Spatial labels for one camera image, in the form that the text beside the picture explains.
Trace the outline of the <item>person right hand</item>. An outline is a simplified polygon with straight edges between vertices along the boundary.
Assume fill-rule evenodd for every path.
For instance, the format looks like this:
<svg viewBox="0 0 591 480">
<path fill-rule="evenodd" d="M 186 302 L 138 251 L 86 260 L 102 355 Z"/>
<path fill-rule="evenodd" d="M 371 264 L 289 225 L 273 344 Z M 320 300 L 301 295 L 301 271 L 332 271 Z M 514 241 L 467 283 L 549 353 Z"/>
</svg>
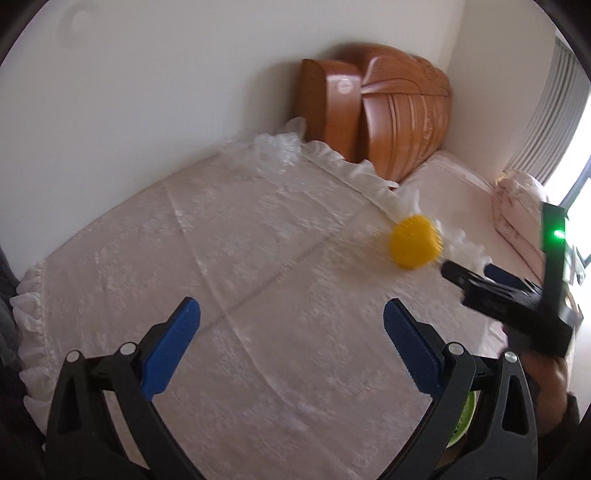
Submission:
<svg viewBox="0 0 591 480">
<path fill-rule="evenodd" d="M 549 434 L 562 422 L 568 406 L 568 366 L 561 357 L 548 357 L 531 349 L 519 354 L 525 372 L 538 387 L 537 429 Z"/>
</svg>

